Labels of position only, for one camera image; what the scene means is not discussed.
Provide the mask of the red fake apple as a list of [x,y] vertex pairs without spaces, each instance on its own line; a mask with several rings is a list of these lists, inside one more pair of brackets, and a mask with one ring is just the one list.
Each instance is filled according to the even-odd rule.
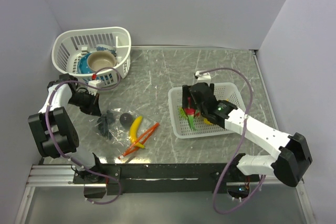
[[192,131],[196,131],[196,127],[194,124],[195,118],[199,116],[199,111],[196,109],[196,105],[191,97],[188,97],[182,103],[182,110],[186,116],[189,127]]

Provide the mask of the green fake grapes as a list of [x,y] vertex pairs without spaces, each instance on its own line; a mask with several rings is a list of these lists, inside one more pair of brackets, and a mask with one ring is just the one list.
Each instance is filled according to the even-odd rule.
[[179,115],[181,116],[181,118],[187,119],[187,115],[185,114],[185,111],[182,107],[179,107]]

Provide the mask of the dark round fake fruit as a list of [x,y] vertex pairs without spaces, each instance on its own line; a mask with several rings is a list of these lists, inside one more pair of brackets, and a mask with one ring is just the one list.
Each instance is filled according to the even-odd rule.
[[134,122],[134,117],[130,113],[123,113],[120,115],[119,121],[125,129],[130,129]]

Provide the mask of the clear zip top bag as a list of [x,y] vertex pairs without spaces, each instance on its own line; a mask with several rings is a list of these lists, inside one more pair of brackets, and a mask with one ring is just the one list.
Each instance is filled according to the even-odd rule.
[[[109,110],[113,113],[115,122],[110,125],[109,129],[110,132],[112,133],[113,138],[111,141],[113,144],[119,144],[121,145],[121,150],[119,150],[119,153],[117,155],[117,159],[123,160],[127,156],[134,154],[138,150],[143,150],[146,148],[145,144],[148,141],[148,139],[154,135],[155,131],[158,129],[160,124],[158,122],[154,122],[153,120],[147,118],[146,116],[140,114],[139,112],[136,111],[126,111],[121,108],[114,109],[114,110]],[[136,119],[138,116],[142,116],[142,122],[141,125],[138,129],[137,133],[137,141],[134,144],[131,144],[130,139],[129,139],[129,130],[130,129],[125,129],[119,121],[120,115],[123,113],[130,113],[133,115],[134,119]]]

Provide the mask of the single yellow fake banana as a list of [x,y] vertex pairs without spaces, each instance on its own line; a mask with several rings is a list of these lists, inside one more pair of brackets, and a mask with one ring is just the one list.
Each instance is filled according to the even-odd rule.
[[142,116],[138,116],[132,123],[130,130],[129,130],[129,139],[131,144],[134,144],[138,137],[137,137],[137,133],[138,133],[138,129],[141,125],[143,117]]

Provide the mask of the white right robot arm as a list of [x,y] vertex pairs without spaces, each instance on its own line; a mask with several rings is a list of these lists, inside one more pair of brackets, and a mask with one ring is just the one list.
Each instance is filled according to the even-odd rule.
[[218,100],[214,84],[200,82],[182,87],[182,109],[186,115],[199,112],[211,124],[239,134],[266,151],[267,155],[236,153],[225,166],[235,181],[250,175],[274,175],[280,182],[296,187],[312,164],[306,138],[273,129],[252,118],[233,103]]

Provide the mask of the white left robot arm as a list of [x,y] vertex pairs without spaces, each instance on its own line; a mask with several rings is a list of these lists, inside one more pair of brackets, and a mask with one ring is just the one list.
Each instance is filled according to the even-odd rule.
[[67,159],[81,179],[98,183],[103,180],[104,169],[96,154],[79,145],[79,136],[66,106],[72,104],[84,114],[101,116],[99,95],[87,89],[79,91],[78,84],[78,79],[70,74],[62,74],[58,80],[49,82],[46,102],[38,113],[28,117],[28,124],[42,157]]

